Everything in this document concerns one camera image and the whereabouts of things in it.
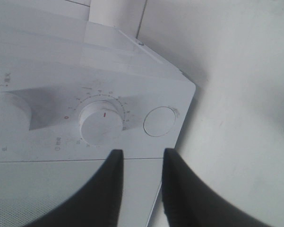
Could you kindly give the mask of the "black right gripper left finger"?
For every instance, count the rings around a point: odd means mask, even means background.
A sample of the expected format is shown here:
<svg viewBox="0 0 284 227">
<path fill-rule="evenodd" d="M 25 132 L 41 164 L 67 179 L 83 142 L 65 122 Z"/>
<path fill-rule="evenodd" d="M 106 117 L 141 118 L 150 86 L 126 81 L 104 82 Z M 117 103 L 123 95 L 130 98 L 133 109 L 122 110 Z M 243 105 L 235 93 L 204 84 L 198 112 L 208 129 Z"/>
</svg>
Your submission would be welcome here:
<svg viewBox="0 0 284 227">
<path fill-rule="evenodd" d="M 114 149 L 88 182 L 29 227 L 116 227 L 123 193 L 123 151 Z"/>
</svg>

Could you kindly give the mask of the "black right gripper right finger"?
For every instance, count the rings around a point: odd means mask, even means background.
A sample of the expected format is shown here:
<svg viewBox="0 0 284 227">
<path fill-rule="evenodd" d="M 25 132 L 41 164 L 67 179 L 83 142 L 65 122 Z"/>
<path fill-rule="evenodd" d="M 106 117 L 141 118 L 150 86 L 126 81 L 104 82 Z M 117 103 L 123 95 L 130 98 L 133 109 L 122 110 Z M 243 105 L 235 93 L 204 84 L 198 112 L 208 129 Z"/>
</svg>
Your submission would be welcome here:
<svg viewBox="0 0 284 227">
<path fill-rule="evenodd" d="M 265 227 L 207 186 L 172 148 L 164 151 L 162 201 L 171 227 Z"/>
</svg>

